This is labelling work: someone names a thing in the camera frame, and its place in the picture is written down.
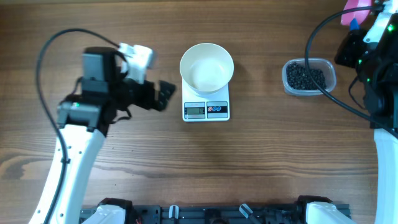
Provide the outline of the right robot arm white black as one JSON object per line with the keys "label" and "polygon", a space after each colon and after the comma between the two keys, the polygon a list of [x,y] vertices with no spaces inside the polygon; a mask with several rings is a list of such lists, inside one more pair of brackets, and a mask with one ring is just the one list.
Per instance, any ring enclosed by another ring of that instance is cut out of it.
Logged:
{"label": "right robot arm white black", "polygon": [[362,53],[351,63],[364,85],[368,115],[318,89],[330,100],[368,120],[374,129],[378,159],[377,208],[375,223],[397,223],[397,13],[379,31],[381,38],[368,55]]}

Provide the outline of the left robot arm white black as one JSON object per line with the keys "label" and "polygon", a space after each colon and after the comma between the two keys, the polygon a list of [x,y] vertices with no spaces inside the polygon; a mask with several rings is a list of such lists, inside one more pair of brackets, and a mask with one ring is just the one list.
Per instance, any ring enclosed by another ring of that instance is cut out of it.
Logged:
{"label": "left robot arm white black", "polygon": [[58,106],[57,142],[52,165],[31,223],[78,223],[94,161],[109,126],[131,119],[129,106],[163,111],[175,85],[161,81],[159,90],[146,80],[154,51],[141,45],[88,47],[83,53],[81,93]]}

